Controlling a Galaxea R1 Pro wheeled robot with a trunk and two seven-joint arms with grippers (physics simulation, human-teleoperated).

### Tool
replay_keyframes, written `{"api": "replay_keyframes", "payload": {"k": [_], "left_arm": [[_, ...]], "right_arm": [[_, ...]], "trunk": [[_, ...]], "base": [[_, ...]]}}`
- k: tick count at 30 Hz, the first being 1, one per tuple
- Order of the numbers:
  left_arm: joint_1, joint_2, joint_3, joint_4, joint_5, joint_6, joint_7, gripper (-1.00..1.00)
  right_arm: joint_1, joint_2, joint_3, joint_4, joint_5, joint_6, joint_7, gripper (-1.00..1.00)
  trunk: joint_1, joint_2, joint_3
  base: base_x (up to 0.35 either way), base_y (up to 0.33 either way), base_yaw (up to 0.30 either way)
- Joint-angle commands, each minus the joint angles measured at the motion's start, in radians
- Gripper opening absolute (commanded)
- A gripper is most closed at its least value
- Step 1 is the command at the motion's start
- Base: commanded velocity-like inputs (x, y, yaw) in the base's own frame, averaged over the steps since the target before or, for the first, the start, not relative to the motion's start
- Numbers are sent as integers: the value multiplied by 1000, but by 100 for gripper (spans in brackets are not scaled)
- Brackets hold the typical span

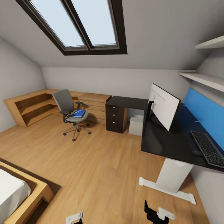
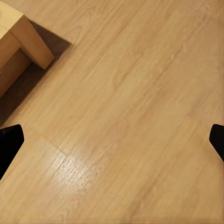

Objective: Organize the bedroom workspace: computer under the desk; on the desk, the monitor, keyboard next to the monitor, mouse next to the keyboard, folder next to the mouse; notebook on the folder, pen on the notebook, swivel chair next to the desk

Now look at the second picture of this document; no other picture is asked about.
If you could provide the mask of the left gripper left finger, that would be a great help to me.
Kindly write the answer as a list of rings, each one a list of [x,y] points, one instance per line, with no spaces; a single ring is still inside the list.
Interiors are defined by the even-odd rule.
[[[24,142],[20,124],[0,129],[0,180]]]

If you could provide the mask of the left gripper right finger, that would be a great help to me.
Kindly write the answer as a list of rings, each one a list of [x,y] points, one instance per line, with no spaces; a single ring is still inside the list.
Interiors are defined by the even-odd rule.
[[[224,126],[214,124],[210,132],[209,140],[224,162]]]

